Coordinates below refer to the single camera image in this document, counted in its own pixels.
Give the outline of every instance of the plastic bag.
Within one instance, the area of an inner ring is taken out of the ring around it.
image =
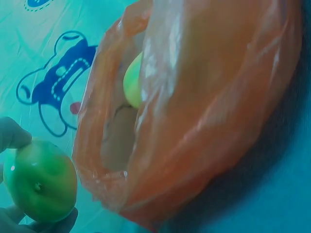
[[[101,41],[79,113],[73,159],[83,185],[156,230],[254,144],[300,49],[298,0],[127,7]],[[141,50],[137,111],[122,79]]]

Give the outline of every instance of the cartoon bear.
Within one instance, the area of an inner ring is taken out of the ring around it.
[[[62,137],[68,128],[76,130],[84,88],[97,46],[89,46],[77,31],[63,33],[48,62],[17,85],[16,96],[26,105],[38,104],[46,129]]]

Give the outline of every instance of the blue surface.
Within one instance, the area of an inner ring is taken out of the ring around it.
[[[302,4],[296,75],[258,143],[163,232],[311,232],[311,2]]]

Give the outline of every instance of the green apple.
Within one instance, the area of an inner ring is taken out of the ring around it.
[[[130,64],[123,79],[123,90],[125,98],[134,108],[139,108],[142,102],[139,87],[139,72],[141,60],[142,53],[140,53]]]
[[[13,202],[38,222],[58,222],[73,210],[77,175],[72,161],[51,142],[32,143],[9,153],[3,180]]]

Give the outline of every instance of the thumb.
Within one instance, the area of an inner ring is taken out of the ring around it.
[[[32,136],[9,117],[0,118],[0,152],[30,144]]]

